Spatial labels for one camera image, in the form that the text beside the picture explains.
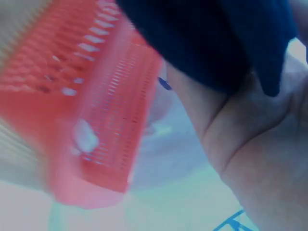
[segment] hand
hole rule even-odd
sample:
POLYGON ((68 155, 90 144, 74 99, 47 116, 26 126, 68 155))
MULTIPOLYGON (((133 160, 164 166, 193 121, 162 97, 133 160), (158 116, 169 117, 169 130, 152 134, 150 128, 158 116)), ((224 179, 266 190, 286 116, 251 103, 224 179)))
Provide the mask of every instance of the hand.
POLYGON ((210 163, 251 219, 261 230, 307 230, 307 67, 286 55, 276 98, 254 75, 227 97, 170 65, 167 73, 210 163))

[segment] red plastic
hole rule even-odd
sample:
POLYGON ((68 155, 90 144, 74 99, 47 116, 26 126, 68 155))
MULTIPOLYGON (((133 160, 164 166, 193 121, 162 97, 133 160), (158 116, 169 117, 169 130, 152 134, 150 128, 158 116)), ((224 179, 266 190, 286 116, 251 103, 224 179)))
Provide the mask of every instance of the red plastic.
POLYGON ((118 202, 128 189, 160 68, 114 3, 56 0, 0 78, 0 116, 48 160, 57 200, 83 208, 118 202), (81 119, 100 145, 75 156, 81 119))

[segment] blurry object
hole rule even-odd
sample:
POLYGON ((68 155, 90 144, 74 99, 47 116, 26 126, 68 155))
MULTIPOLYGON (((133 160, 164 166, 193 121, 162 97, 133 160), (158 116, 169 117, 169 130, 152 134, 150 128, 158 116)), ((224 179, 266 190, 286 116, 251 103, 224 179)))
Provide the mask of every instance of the blurry object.
POLYGON ((112 2, 26 6, 0 31, 2 136, 20 143, 0 159, 42 168, 61 203, 114 205, 129 187, 160 57, 112 2))

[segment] blue fabric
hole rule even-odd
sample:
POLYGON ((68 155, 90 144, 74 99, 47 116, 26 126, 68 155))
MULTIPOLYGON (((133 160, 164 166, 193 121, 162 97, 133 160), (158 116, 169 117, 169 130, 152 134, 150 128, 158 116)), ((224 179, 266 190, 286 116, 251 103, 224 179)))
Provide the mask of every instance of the blue fabric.
POLYGON ((254 68, 263 91, 279 93, 288 42, 287 0, 117 0, 146 40, 191 78, 235 93, 254 68))

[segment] blue line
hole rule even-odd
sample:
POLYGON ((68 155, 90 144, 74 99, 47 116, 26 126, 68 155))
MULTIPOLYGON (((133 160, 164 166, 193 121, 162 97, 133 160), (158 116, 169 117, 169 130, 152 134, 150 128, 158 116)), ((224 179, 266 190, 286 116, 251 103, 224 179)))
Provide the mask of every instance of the blue line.
POLYGON ((232 215, 231 217, 229 217, 228 219, 226 219, 223 223, 221 223, 220 225, 218 225, 215 229, 213 229, 213 231, 219 231, 221 228, 223 228, 225 225, 232 223, 232 221, 238 217, 239 215, 243 214, 244 210, 240 210, 237 213, 235 213, 234 215, 232 215))

